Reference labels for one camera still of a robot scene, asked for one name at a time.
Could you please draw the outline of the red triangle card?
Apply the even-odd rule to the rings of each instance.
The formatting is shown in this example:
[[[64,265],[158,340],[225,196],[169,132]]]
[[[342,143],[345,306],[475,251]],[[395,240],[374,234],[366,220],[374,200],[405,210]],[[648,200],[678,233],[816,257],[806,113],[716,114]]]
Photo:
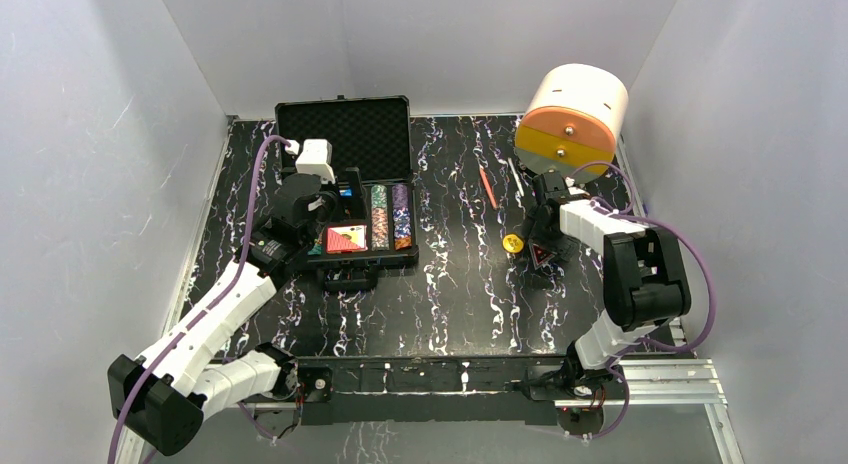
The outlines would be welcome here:
[[[547,250],[538,244],[532,243],[530,246],[530,257],[535,269],[547,264],[555,256],[556,254],[554,252]]]

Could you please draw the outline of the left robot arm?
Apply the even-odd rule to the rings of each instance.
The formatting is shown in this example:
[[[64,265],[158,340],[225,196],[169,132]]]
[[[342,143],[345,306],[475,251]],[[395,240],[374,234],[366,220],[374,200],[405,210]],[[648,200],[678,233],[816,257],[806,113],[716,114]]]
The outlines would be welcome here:
[[[209,293],[165,336],[108,369],[118,431],[130,429],[164,456],[184,449],[205,420],[255,395],[299,401],[298,360],[271,343],[215,369],[231,336],[303,268],[315,240],[345,212],[340,185],[291,173],[274,213],[257,220],[249,198],[236,258]]]

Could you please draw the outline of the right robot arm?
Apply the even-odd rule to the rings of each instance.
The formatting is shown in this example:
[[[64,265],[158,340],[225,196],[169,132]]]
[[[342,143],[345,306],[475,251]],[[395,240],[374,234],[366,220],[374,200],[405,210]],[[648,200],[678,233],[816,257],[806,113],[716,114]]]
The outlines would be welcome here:
[[[603,309],[598,319],[569,346],[561,369],[540,378],[587,398],[627,348],[690,310],[679,241],[666,229],[603,210],[558,172],[535,176],[532,187],[535,203],[520,236],[534,263],[566,260],[580,246],[601,260]]]

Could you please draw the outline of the yellow round button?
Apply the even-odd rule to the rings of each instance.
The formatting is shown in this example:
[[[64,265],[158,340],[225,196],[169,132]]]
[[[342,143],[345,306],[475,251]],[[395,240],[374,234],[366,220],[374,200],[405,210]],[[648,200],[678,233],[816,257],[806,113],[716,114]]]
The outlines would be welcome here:
[[[502,246],[510,254],[519,254],[523,251],[525,243],[517,234],[507,234],[502,239]]]

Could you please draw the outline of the red poker card deck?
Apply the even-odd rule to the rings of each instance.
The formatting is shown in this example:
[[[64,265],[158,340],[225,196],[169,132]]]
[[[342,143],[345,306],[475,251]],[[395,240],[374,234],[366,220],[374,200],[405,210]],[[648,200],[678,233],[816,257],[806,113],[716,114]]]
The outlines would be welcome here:
[[[324,238],[324,250],[327,254],[367,251],[367,226],[358,224],[328,227]]]

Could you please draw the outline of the black poker set case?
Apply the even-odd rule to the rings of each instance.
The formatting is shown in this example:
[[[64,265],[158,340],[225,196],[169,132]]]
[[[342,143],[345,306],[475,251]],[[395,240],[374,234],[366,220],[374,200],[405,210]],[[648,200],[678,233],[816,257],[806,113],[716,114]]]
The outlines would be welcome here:
[[[308,253],[304,267],[315,273],[327,292],[353,292],[375,287],[381,272],[408,268],[417,264],[418,216],[413,183],[409,102],[404,96],[279,103],[275,107],[278,132],[302,143],[306,139],[326,139],[332,145],[331,166],[336,183],[327,189],[339,193],[347,189],[345,169],[358,167],[364,187],[366,218],[351,219],[341,195],[342,215],[327,224]],[[385,185],[388,191],[389,249],[372,248],[370,188]],[[409,188],[411,237],[409,249],[394,249],[392,186]],[[365,252],[327,254],[324,250],[326,229],[334,226],[367,226],[368,250]]]

